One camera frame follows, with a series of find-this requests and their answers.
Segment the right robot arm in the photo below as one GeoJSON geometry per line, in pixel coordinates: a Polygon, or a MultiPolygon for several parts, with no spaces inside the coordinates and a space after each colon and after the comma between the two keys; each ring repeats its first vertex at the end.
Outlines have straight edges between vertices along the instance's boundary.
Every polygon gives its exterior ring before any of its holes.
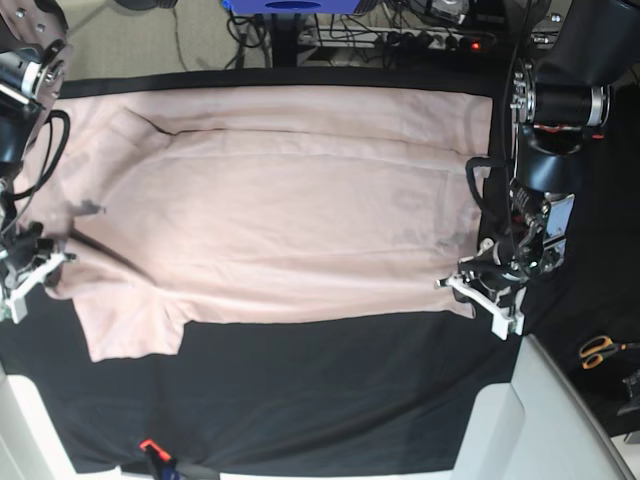
{"type": "Polygon", "coordinates": [[[44,262],[38,249],[42,229],[21,233],[16,203],[44,183],[17,193],[14,181],[40,129],[59,114],[53,110],[73,48],[68,24],[55,1],[1,3],[1,285],[15,288],[44,262]]]}

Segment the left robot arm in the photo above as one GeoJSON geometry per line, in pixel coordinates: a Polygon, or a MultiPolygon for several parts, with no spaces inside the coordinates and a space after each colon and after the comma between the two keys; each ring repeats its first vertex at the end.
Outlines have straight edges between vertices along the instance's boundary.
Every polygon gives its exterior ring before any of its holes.
{"type": "Polygon", "coordinates": [[[470,193],[499,231],[439,281],[457,301],[513,314],[527,285],[562,265],[586,148],[603,137],[614,84],[638,59],[636,1],[574,1],[546,54],[514,53],[502,156],[466,164],[470,193]]]}

